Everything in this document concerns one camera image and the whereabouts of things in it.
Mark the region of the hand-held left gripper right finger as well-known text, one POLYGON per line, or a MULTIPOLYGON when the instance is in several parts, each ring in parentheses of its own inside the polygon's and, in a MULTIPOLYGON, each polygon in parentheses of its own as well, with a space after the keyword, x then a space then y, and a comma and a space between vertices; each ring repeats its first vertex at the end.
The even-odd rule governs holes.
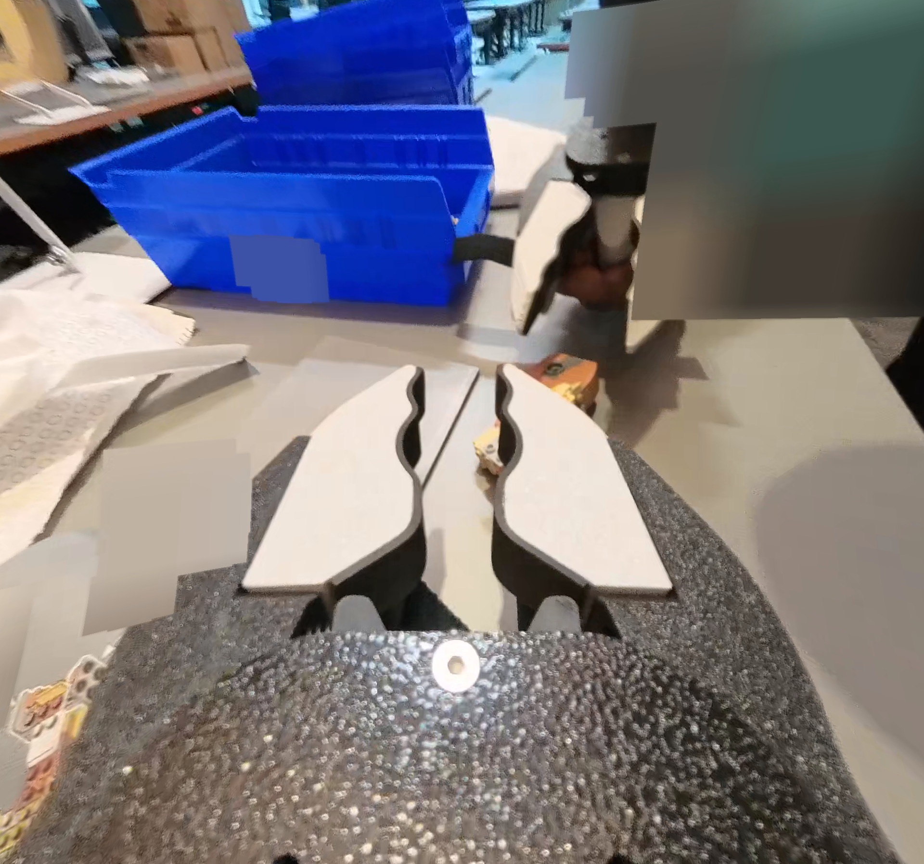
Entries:
POLYGON ((607 435, 581 408, 499 366, 502 471, 494 573, 515 596, 667 596, 673 582, 607 435))

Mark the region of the grey instruction booklet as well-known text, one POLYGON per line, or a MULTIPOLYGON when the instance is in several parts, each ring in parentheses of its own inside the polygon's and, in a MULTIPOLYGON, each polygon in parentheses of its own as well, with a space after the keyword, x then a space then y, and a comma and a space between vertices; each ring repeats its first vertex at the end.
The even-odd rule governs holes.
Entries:
MULTIPOLYGON (((193 456, 221 457, 232 467, 231 480, 221 480, 217 467, 196 468, 194 478, 215 480, 219 504, 243 505, 243 458, 252 478, 297 437, 303 437, 353 396, 369 389, 405 365, 417 365, 425 376, 425 412, 421 423, 422 456, 416 472, 426 483, 449 433, 478 378, 475 366, 421 358, 412 361, 396 350, 345 339, 324 339, 311 355, 292 368, 269 364, 250 367, 251 379, 264 386, 256 406, 234 435, 215 434, 211 440, 168 445, 166 454, 132 454, 125 470, 137 490, 143 467, 155 467, 147 484, 151 495, 164 491, 167 479, 181 467, 193 466, 193 456)), ((74 531, 48 538, 6 561, 2 570, 2 605, 18 611, 17 620, 2 633, 2 646, 11 647, 17 675, 7 684, 2 671, 2 811, 25 783, 30 737, 13 734, 10 715, 29 689, 52 685, 86 657, 103 660, 124 634, 123 627, 84 633, 90 584, 98 568, 95 531, 74 531)))

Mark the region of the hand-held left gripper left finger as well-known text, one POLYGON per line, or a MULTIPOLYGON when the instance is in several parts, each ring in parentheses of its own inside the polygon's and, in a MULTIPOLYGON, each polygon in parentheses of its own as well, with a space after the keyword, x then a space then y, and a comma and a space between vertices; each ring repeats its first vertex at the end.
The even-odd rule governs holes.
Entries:
POLYGON ((248 593, 320 593, 408 544, 422 523, 422 368, 405 365, 309 437, 241 581, 248 593))

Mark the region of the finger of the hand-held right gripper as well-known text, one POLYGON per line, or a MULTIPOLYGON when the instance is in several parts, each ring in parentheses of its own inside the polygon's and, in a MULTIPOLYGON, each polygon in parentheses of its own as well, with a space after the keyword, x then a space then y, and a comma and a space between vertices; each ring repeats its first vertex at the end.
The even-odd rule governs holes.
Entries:
POLYGON ((582 188, 562 180, 545 185, 514 240, 510 304, 518 334, 527 334, 548 310, 591 223, 592 201, 582 188))

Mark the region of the orange tan brick model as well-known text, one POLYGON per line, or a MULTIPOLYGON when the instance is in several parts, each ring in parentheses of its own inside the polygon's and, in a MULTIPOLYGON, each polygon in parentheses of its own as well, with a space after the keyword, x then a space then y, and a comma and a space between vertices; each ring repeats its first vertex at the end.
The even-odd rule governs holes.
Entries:
MULTIPOLYGON (((516 366, 588 416, 594 415, 600 387, 596 362, 566 353, 555 353, 538 362, 518 363, 516 366)), ((500 432, 500 420, 495 419, 491 428, 482 432, 473 442, 479 471, 494 477, 503 468, 499 453, 500 432)))

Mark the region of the background wooden table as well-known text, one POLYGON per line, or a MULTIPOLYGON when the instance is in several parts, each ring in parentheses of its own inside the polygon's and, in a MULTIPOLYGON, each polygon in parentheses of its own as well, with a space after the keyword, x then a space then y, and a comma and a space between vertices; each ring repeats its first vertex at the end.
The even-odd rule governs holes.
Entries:
POLYGON ((15 154, 50 142, 64 141, 112 127, 121 121, 143 118, 168 108, 198 103, 251 85, 252 77, 249 70, 245 67, 234 67, 217 73, 178 76, 157 81, 148 90, 117 99, 106 112, 71 119, 50 127, 4 120, 1 129, 1 155, 15 154))

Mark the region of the person's right hand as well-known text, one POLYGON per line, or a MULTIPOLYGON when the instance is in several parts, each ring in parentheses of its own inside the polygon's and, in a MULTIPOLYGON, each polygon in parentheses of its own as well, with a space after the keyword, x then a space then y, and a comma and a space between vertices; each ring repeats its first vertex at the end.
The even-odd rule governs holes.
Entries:
POLYGON ((588 309, 611 311, 627 307, 633 280, 630 258, 602 267, 593 253, 582 251, 571 256, 558 281, 557 292, 588 309))

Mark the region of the torn white paper bag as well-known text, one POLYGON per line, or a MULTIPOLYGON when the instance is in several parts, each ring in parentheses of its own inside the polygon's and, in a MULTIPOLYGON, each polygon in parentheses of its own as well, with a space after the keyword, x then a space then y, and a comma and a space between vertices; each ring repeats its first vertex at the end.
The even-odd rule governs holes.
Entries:
POLYGON ((191 346, 195 322, 152 304, 148 258, 69 253, 2 284, 1 562, 44 531, 75 477, 155 380, 248 356, 191 346))

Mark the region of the stack of blue plastic bins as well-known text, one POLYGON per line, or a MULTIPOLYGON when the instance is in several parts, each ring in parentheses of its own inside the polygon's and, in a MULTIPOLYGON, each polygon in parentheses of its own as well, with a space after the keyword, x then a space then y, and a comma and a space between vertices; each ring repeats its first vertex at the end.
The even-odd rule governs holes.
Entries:
POLYGON ((358 0, 237 35, 265 106, 472 106, 463 0, 358 0))

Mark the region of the brown storage carton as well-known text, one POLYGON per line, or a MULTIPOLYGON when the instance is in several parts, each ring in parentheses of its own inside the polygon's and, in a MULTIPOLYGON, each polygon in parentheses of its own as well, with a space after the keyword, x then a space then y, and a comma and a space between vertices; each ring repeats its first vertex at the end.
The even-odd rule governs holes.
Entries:
POLYGON ((242 0, 129 0, 151 35, 184 36, 202 30, 246 31, 250 27, 242 0))
POLYGON ((208 72, 246 65, 237 35, 251 25, 242 0, 196 0, 198 16, 193 32, 196 47, 208 72))
POLYGON ((155 74, 192 76, 206 72, 192 36, 122 38, 133 64, 155 74))
POLYGON ((57 24, 41 0, 1 0, 1 87, 65 85, 68 66, 57 24))

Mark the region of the blue plastic bin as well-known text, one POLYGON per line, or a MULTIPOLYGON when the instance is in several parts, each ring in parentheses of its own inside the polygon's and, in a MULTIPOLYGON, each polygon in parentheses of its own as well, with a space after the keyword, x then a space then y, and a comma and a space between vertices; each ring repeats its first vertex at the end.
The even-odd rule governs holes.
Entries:
POLYGON ((223 108, 71 168, 177 289, 445 307, 483 232, 478 107, 223 108))

